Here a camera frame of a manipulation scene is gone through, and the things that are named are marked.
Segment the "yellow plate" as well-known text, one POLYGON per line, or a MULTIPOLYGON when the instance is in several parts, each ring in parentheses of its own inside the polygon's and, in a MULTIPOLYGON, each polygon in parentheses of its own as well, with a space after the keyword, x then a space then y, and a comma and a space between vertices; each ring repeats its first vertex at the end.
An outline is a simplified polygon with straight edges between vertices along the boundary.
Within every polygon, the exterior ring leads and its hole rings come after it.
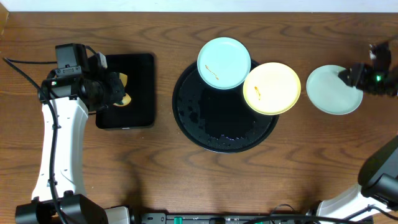
POLYGON ((291 109, 301 93, 296 72, 283 63, 263 63, 251 70, 243 85, 247 105, 257 113, 278 115, 291 109))

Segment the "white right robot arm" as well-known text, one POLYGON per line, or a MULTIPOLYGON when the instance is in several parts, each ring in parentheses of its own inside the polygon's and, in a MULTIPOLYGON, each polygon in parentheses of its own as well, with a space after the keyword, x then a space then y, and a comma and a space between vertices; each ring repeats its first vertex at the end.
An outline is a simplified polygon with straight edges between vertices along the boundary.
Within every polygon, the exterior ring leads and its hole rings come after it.
MULTIPOLYGON (((397 96, 397 67, 389 69, 392 56, 389 41, 371 45, 372 64, 356 63, 338 72, 345 86, 372 95, 397 96)), ((363 164, 358 184, 341 195, 319 203, 307 212, 316 217, 314 223, 372 222, 375 213, 397 220, 390 215, 397 211, 397 138, 389 141, 363 164)))

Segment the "green and yellow sponge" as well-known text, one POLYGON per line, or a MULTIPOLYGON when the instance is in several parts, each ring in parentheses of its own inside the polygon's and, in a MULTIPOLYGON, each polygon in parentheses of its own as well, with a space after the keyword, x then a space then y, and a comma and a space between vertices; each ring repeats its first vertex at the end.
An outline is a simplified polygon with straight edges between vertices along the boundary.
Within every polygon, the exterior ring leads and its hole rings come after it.
MULTIPOLYGON (((123 84, 123 87, 125 88, 126 85, 127 85, 127 80, 128 80, 127 75, 123 74, 123 73, 119 73, 119 79, 121 80, 121 82, 123 84)), ((127 93, 125 93, 125 95, 123 96, 122 100, 119 101, 119 102, 114 103, 113 105, 114 106, 118 106, 118 107, 122 107, 122 106, 128 105, 130 102, 131 102, 131 97, 127 93)))

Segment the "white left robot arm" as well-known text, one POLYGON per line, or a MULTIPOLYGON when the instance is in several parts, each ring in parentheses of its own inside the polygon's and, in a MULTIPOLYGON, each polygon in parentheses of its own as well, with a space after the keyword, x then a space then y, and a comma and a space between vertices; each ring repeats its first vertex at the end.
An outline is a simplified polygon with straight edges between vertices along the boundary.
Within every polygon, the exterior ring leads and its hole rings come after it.
POLYGON ((44 117, 39 176, 30 203, 16 207, 16 223, 130 223, 124 206, 102 208, 86 196, 83 138, 91 112, 124 103, 127 75, 107 70, 107 59, 88 46, 56 50, 58 67, 36 85, 44 117))

